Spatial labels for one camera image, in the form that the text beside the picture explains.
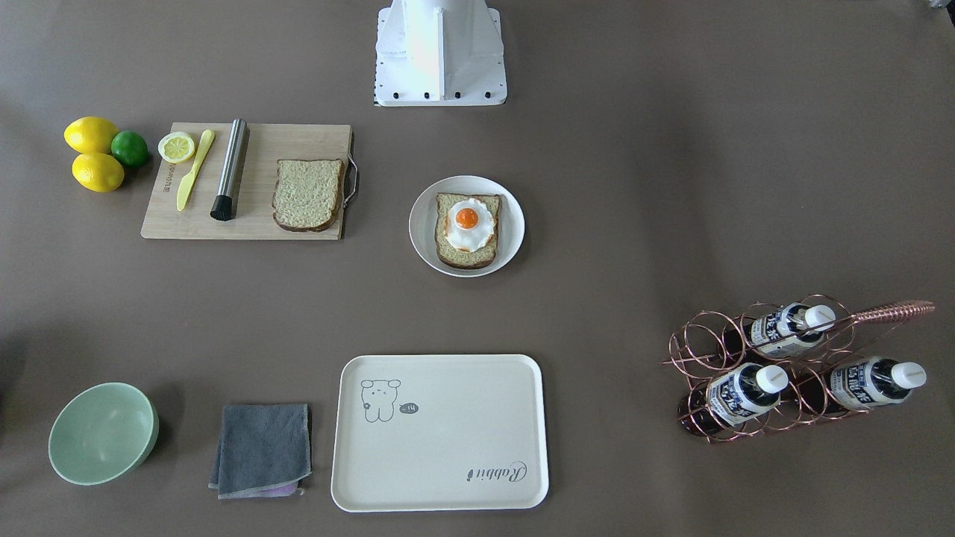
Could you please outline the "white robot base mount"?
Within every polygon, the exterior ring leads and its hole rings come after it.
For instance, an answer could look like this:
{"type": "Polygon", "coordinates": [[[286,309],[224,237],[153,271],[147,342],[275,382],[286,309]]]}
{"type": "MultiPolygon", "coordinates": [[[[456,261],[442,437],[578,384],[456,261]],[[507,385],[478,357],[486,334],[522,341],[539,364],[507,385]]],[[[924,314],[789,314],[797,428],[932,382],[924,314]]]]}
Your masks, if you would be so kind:
{"type": "Polygon", "coordinates": [[[377,106],[506,102],[501,15],[484,1],[393,1],[378,11],[375,51],[377,106]]]}

